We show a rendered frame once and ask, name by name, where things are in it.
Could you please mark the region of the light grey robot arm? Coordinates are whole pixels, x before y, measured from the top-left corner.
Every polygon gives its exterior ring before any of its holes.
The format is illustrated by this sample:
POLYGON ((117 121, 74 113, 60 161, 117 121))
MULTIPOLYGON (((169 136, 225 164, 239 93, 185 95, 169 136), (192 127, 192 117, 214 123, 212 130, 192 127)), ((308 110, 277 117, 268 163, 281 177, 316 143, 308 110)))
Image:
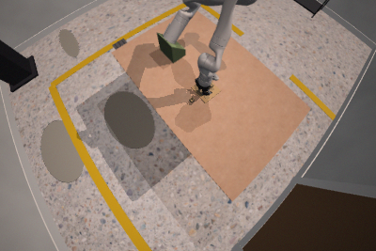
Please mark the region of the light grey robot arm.
POLYGON ((189 9, 179 9, 173 21, 168 25, 163 34, 164 39, 173 44, 177 42, 182 31, 201 5, 208 7, 222 6, 218 24, 209 44, 210 49, 215 52, 215 56, 203 53, 197 60, 199 69, 198 83, 201 86, 209 86, 212 80, 218 81, 219 79, 216 72, 220 69, 223 52, 231 36, 232 15, 235 5, 249 6, 256 1, 257 0, 182 0, 183 4, 189 9), (240 4, 238 2, 240 2, 240 4))

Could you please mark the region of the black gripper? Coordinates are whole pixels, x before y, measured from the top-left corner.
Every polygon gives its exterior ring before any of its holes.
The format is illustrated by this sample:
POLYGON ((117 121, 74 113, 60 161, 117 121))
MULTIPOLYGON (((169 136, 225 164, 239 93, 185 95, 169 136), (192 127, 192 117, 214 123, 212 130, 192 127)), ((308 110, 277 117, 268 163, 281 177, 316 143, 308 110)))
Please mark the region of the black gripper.
POLYGON ((205 95, 205 96, 209 96, 209 95, 212 94, 212 92, 210 91, 210 86, 211 86, 211 85, 206 86, 206 87, 201 86, 201 85, 198 83, 198 77, 195 79, 195 81, 196 81, 196 86, 198 86, 198 91, 202 89, 202 96, 204 96, 204 95, 205 95), (208 91, 208 92, 207 92, 207 91, 208 91))

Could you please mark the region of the tan square mat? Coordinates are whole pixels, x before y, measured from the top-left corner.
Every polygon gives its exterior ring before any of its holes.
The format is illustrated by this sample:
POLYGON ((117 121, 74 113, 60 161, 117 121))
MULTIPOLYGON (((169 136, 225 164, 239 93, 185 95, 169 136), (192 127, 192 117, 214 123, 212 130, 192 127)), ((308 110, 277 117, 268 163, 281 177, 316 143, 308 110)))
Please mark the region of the tan square mat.
POLYGON ((196 86, 196 85, 194 85, 193 87, 192 87, 192 90, 200 97, 200 99, 204 102, 204 103, 206 103, 206 102, 208 102, 210 99, 212 99, 215 95, 217 95, 219 92, 221 92, 221 90, 216 86, 216 85, 214 85, 213 87, 210 87, 210 91, 212 92, 212 94, 211 95, 209 95, 209 96, 202 96, 200 93, 199 93, 199 91, 198 91, 198 86, 196 86))

